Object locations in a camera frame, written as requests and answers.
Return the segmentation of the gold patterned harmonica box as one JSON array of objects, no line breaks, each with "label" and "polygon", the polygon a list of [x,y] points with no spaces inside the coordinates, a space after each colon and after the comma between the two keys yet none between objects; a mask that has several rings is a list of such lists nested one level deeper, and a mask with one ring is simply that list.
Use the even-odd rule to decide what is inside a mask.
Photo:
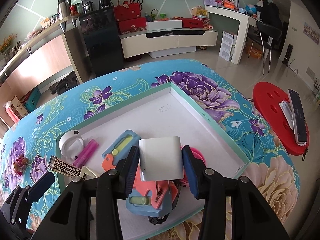
[{"label": "gold patterned harmonica box", "polygon": [[80,172],[81,172],[80,168],[75,167],[63,161],[62,159],[59,159],[54,155],[50,157],[48,167],[52,171],[55,171],[59,174],[62,174],[63,176],[67,176],[71,178],[80,176]]}]

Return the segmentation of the long blue orange utility knife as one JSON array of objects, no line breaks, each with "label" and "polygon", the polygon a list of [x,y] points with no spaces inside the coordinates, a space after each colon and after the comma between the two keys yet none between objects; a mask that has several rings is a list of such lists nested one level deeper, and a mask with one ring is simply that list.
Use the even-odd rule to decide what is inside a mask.
[{"label": "long blue orange utility knife", "polygon": [[102,154],[104,171],[116,168],[118,162],[126,159],[132,146],[138,146],[141,137],[132,130],[123,132]]}]

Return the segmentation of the purple lighter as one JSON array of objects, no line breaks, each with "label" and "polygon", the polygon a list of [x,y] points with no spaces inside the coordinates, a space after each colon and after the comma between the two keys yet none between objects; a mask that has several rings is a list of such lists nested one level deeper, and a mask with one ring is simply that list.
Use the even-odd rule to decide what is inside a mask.
[{"label": "purple lighter", "polygon": [[74,161],[73,166],[82,168],[90,159],[90,157],[95,153],[98,147],[99,147],[99,143],[94,139],[91,139],[90,142],[80,152],[80,154]]}]

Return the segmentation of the white charger plug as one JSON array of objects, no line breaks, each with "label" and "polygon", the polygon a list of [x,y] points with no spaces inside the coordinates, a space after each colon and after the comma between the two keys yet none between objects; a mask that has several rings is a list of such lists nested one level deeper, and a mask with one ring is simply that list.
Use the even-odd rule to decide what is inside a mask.
[{"label": "white charger plug", "polygon": [[180,137],[141,139],[140,179],[166,181],[184,177]]}]

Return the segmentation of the white smart band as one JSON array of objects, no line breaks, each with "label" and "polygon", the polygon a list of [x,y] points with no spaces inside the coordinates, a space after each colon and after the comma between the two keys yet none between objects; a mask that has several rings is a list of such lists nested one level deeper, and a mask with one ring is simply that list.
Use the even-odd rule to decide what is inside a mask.
[{"label": "white smart band", "polygon": [[62,135],[59,140],[61,155],[70,160],[75,160],[84,149],[84,140],[79,130],[70,130]]}]

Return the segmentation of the white hair claw clip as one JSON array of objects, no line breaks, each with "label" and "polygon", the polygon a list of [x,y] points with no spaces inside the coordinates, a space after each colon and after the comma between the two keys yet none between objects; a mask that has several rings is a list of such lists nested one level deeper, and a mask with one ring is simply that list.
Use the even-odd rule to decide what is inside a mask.
[{"label": "white hair claw clip", "polygon": [[79,175],[83,180],[89,180],[89,179],[94,179],[98,178],[100,174],[96,171],[93,171],[92,169],[88,168],[87,166],[83,166],[80,171]]}]

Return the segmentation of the red paper bag floor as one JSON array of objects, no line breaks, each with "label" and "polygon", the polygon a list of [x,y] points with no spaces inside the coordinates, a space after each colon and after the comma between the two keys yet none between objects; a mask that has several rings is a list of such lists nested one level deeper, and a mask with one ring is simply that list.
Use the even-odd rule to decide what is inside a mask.
[{"label": "red paper bag floor", "polygon": [[20,102],[16,95],[4,104],[4,108],[15,124],[29,114],[24,104]]}]

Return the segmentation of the teal white tray box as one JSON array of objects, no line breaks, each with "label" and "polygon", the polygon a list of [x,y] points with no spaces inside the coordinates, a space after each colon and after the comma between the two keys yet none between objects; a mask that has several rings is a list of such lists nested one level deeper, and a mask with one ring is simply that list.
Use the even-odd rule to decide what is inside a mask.
[{"label": "teal white tray box", "polygon": [[[67,132],[78,130],[85,143],[96,140],[100,147],[87,162],[95,172],[104,172],[102,154],[126,130],[142,139],[178,136],[182,145],[199,150],[206,166],[224,177],[238,178],[249,163],[244,151],[193,99],[169,82],[133,96],[81,122]],[[63,157],[57,139],[55,155]],[[196,200],[190,190],[181,188],[177,206],[168,219],[152,225],[148,218],[132,214],[124,200],[118,200],[118,211],[124,239],[147,239],[167,231],[201,211],[204,200]]]}]

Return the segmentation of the teal storage crate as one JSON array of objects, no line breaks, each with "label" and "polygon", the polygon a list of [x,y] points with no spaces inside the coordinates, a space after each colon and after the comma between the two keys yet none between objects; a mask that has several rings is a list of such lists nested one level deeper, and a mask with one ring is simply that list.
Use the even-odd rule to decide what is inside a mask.
[{"label": "teal storage crate", "polygon": [[35,110],[40,96],[40,90],[38,89],[38,87],[35,87],[22,98],[22,103],[29,113]]}]

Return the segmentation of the remote control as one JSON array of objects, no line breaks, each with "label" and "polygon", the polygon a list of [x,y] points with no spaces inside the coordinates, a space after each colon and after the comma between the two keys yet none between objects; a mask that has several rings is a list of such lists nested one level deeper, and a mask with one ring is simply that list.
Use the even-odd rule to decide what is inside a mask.
[{"label": "remote control", "polygon": [[296,143],[299,146],[304,146],[308,142],[308,138],[302,102],[298,92],[292,89],[288,89],[288,92],[293,117],[293,131],[295,134]]}]

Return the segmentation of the black bag on floor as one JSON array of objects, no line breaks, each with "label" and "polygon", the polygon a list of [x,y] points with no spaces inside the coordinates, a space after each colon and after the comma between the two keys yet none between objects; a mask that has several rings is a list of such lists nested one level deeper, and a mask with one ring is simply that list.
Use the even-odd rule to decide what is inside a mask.
[{"label": "black bag on floor", "polygon": [[60,81],[54,83],[49,87],[49,91],[52,95],[61,95],[64,92],[79,85],[79,81],[76,77],[75,71],[70,72],[66,77]]}]

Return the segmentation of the orange flower vase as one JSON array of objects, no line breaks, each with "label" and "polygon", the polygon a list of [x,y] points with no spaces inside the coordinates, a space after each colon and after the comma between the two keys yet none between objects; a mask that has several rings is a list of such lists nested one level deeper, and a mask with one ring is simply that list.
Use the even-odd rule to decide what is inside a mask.
[{"label": "orange flower vase", "polygon": [[12,45],[12,43],[16,37],[17,37],[16,34],[10,34],[8,37],[5,37],[3,39],[3,42],[0,45],[0,53],[1,54],[3,54],[5,52],[5,50],[8,49]]}]

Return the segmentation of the black chair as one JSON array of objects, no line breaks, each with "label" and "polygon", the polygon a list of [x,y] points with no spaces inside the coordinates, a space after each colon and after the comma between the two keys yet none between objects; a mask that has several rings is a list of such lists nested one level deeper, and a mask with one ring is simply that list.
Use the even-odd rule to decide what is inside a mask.
[{"label": "black chair", "polygon": [[256,29],[249,31],[247,37],[251,39],[253,43],[257,43],[262,47],[263,52],[263,74],[265,72],[265,61],[269,56],[268,72],[271,69],[272,50],[274,50],[273,42],[278,42],[282,36],[282,31],[272,25],[256,22]]}]

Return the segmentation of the white desk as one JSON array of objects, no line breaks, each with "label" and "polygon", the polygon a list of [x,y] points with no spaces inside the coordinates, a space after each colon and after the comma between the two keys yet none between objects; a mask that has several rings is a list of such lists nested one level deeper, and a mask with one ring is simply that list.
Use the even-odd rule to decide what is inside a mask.
[{"label": "white desk", "polygon": [[233,64],[239,64],[245,47],[249,26],[256,27],[257,20],[251,16],[223,7],[205,5],[214,29],[222,37],[223,31],[230,31],[237,35]]}]

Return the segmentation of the red gift bag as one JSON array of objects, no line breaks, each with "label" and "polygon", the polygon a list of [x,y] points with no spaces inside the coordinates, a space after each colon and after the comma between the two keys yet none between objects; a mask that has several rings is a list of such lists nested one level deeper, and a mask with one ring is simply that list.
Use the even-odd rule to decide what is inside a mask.
[{"label": "red gift bag", "polygon": [[141,16],[140,4],[133,0],[118,0],[114,16],[121,35],[146,30],[146,19]]}]

